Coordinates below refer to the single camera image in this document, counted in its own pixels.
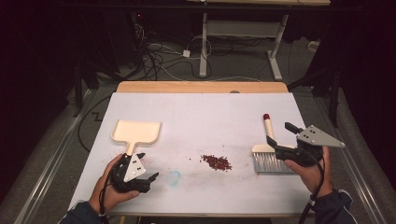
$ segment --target white desk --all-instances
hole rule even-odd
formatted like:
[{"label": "white desk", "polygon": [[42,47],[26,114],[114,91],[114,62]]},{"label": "white desk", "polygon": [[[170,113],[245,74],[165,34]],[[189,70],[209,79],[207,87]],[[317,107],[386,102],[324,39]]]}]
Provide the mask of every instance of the white desk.
[{"label": "white desk", "polygon": [[[304,5],[305,7],[328,6],[330,0],[205,0],[204,4],[226,3],[226,4],[259,4],[259,5]],[[276,61],[276,54],[285,31],[289,15],[283,15],[280,22],[257,22],[257,21],[210,21],[207,13],[204,13],[202,32],[202,53],[200,61],[200,77],[206,77],[208,35],[231,35],[252,37],[274,37],[275,44],[272,50],[267,51],[275,80],[281,81],[282,75]]]},{"label": "white desk", "polygon": [[[212,90],[224,89],[223,83],[179,84],[182,88],[191,84],[188,89],[196,91],[205,91],[205,86]],[[233,85],[238,90],[238,83],[224,84],[226,88]],[[265,83],[239,85],[241,90],[261,87],[264,92],[268,86]],[[271,115],[276,140],[295,145],[295,135],[284,129],[284,122],[298,127],[304,127],[304,123],[291,93],[120,92],[128,89],[124,85],[119,89],[111,98],[70,206],[77,200],[90,198],[107,163],[125,150],[125,146],[110,136],[118,119],[129,119],[162,123],[157,142],[135,150],[146,152],[142,162],[147,174],[159,172],[160,175],[148,193],[119,204],[110,214],[174,217],[301,214],[309,192],[300,177],[256,175],[251,154],[254,145],[265,143],[264,113]],[[215,171],[201,161],[202,155],[227,157],[233,169]]]}]

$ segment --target sleeve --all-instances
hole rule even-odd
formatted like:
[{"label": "sleeve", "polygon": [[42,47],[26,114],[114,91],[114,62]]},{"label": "sleeve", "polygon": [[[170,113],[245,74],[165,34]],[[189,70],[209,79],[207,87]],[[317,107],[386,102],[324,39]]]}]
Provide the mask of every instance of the sleeve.
[{"label": "sleeve", "polygon": [[78,201],[59,224],[102,224],[101,218],[95,213],[88,202]]},{"label": "sleeve", "polygon": [[334,189],[332,193],[315,201],[312,207],[315,212],[315,223],[358,223],[348,211],[352,203],[353,200],[346,191]]}]

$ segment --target gray floor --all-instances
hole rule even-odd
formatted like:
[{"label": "gray floor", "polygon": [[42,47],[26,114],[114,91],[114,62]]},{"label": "gray floor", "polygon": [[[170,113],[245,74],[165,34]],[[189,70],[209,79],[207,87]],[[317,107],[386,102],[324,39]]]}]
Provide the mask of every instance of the gray floor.
[{"label": "gray floor", "polygon": [[[314,53],[308,51],[307,40],[296,41],[293,44],[282,43],[277,61],[284,78],[289,84],[304,76]],[[166,43],[163,50],[182,52],[184,48],[173,43]],[[209,56],[212,76],[208,80],[213,81],[274,81],[265,51],[271,49],[273,42],[263,40],[255,47],[235,48],[226,56],[216,56],[226,52],[225,49],[213,48]],[[162,54],[167,60],[177,56]],[[191,62],[194,74],[198,74],[197,60],[184,60]],[[128,73],[127,66],[122,67],[122,73]],[[134,78],[142,77],[140,73]],[[83,114],[88,112],[97,102],[111,94],[117,83],[99,74],[100,88],[97,91],[86,91]],[[199,80],[192,76],[191,65],[180,63],[161,70],[158,80]],[[347,108],[347,101],[341,90],[340,104],[337,113],[339,128],[334,129],[327,118],[327,97],[314,98],[309,88],[296,88],[294,93],[297,105],[300,108],[305,125],[314,124],[327,133],[346,142],[345,151],[332,150],[332,182],[337,188],[346,189],[354,198],[351,213],[359,223],[391,223],[396,220],[394,215],[395,191],[390,186],[385,175],[379,168],[370,149],[359,133],[359,129]],[[79,176],[88,158],[89,152],[78,141],[76,127],[81,119],[73,118],[75,113],[75,99],[73,92],[70,93],[70,105],[58,118],[52,122],[46,134],[43,136],[35,151],[26,163],[12,190],[8,193],[0,206],[0,223],[14,223],[18,216],[22,217],[21,210],[28,204],[29,207],[26,222],[21,223],[57,223],[65,214],[70,203]],[[108,101],[103,101],[92,112],[98,112],[101,118],[106,112]],[[81,124],[81,141],[87,148],[93,144],[100,121],[94,121],[94,115],[89,116]],[[40,176],[46,170],[46,165],[53,155],[60,155],[61,161],[54,162],[56,169],[52,175]],[[41,193],[33,191],[36,183],[41,179],[49,180],[39,186],[44,189]],[[29,200],[30,195],[39,195]],[[273,218],[273,223],[296,223],[298,218]],[[113,217],[111,223],[120,223],[120,217]],[[127,217],[125,223],[136,223],[136,220]],[[305,223],[314,223],[309,218]]]}]

